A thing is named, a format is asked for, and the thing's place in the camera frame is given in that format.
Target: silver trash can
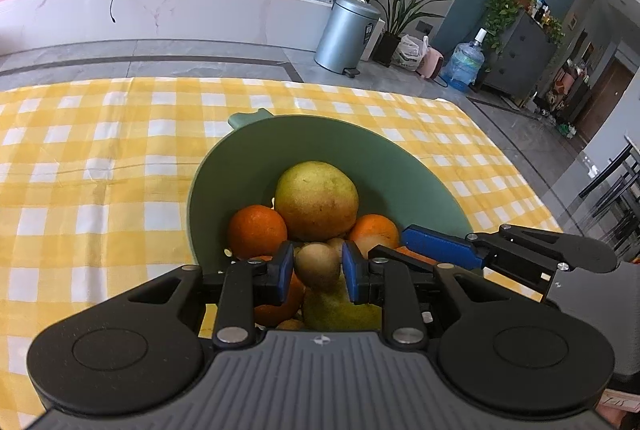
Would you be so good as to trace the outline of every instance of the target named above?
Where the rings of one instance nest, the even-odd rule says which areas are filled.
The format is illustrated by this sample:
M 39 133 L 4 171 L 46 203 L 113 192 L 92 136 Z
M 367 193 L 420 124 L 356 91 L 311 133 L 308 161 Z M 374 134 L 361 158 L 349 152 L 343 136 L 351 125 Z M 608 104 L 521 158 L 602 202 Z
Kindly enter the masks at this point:
M 358 0 L 334 0 L 316 56 L 316 63 L 350 78 L 356 76 L 358 61 L 367 47 L 380 12 Z

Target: door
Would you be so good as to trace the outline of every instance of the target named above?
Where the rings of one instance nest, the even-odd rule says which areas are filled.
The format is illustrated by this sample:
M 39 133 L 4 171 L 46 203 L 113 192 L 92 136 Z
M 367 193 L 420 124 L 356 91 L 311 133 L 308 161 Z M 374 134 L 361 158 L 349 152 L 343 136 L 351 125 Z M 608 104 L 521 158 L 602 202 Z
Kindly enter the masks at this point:
M 578 115 L 576 129 L 585 141 L 591 141 L 609 118 L 633 77 L 631 71 L 617 59 L 613 59 L 611 65 L 596 82 L 593 95 L 589 98 L 587 105 Z

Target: plastic bag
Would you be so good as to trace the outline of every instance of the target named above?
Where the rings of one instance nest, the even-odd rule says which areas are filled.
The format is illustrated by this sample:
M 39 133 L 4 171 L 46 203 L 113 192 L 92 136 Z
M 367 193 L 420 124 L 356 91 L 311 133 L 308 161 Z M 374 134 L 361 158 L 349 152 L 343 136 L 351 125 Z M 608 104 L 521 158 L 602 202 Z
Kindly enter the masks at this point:
M 391 57 L 391 62 L 402 69 L 415 71 L 420 66 L 428 49 L 429 37 L 425 36 L 420 40 L 415 36 L 404 35 L 393 57 Z

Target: white bottle cap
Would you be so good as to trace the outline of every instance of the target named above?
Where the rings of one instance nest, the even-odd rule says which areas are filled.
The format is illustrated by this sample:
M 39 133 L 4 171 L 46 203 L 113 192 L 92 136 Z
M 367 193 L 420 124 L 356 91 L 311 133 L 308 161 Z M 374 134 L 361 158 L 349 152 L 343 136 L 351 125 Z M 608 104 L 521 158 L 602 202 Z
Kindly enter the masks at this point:
M 484 40 L 484 37 L 486 36 L 486 30 L 482 30 L 480 29 L 480 31 L 478 32 L 478 34 L 476 35 L 476 40 L 482 44 L 482 41 Z

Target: green plastic item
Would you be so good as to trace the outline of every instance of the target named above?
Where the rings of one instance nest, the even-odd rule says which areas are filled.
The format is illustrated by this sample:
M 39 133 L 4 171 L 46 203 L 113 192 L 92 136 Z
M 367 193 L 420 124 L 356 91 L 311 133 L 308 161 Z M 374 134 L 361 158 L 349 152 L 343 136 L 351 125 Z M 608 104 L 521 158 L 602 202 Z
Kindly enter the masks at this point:
M 303 161 L 325 161 L 358 189 L 358 215 L 381 214 L 399 229 L 416 224 L 464 237 L 471 231 L 460 205 L 418 159 L 357 125 L 265 109 L 232 115 L 234 131 L 207 154 L 191 184 L 187 227 L 191 252 L 204 273 L 224 271 L 226 226 L 240 208 L 272 206 L 281 174 Z

